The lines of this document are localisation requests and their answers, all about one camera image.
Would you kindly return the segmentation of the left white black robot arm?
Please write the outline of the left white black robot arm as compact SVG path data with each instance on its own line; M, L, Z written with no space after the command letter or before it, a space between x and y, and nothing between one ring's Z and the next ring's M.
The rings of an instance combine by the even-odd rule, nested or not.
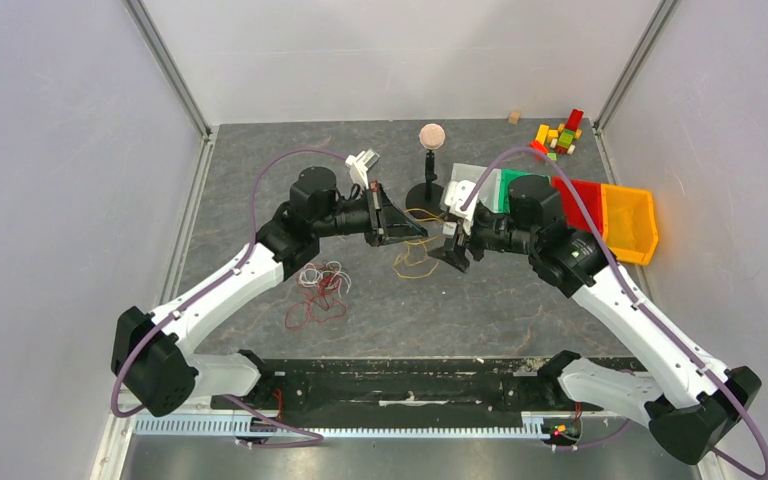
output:
M111 357L117 388L126 388L155 417L191 398L223 394L264 407L274 383L254 354L205 355L198 346L247 303L294 278L319 254L321 239L357 234L381 247L428 232L377 181L343 198L332 170L303 170L287 201L236 257L178 298L149 312L133 306L119 316Z

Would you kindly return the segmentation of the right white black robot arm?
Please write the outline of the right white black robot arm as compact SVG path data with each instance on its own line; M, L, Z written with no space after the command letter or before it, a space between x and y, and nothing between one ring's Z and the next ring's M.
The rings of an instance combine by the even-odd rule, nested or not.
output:
M514 179L505 213L474 198L474 187L469 180L446 187L445 240L433 256L460 271L490 251L526 256L541 280L598 319L646 369L638 377L564 350L539 370L540 400L551 408L575 401L620 414L646 427L675 459L699 463L740 422L761 388L758 375L728 367L666 318L602 248L597 232L569 225L562 194L549 179Z

